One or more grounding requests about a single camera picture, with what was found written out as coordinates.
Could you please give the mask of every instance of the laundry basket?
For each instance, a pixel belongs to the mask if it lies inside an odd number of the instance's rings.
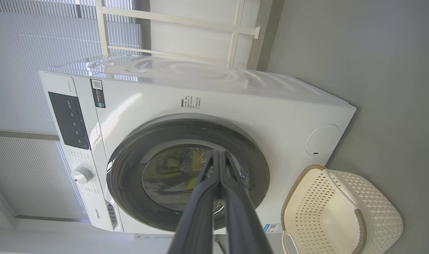
[[[286,254],[286,235],[298,254],[382,254],[403,231],[400,214],[374,185],[319,165],[299,176],[281,220]]]

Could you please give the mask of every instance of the washing machine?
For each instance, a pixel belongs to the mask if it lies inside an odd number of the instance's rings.
[[[213,149],[232,154],[263,227],[279,223],[298,175],[326,164],[356,111],[288,75],[151,56],[40,77],[90,222],[128,233],[174,233]],[[213,207],[224,234],[225,207]]]

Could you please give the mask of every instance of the washing machine door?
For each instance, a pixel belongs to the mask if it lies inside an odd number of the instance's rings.
[[[213,149],[232,154],[257,207],[270,178],[262,152],[235,125],[200,114],[161,117],[132,132],[108,162],[108,188],[132,218],[175,231],[206,156]],[[214,228],[225,227],[225,208],[219,201],[213,207]]]

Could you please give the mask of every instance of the floor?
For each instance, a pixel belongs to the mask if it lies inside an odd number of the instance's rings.
[[[387,254],[429,253],[429,0],[286,0],[268,71],[358,108],[327,166],[398,209]]]

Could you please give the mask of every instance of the control panel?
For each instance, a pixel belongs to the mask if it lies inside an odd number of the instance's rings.
[[[102,194],[98,183],[97,170],[92,165],[90,151],[75,148],[66,148],[66,158],[69,166],[72,167],[71,177],[77,183],[81,193],[89,195]]]
[[[61,130],[62,141],[68,146],[89,150],[89,140],[78,97],[52,92],[48,92],[48,95]]]

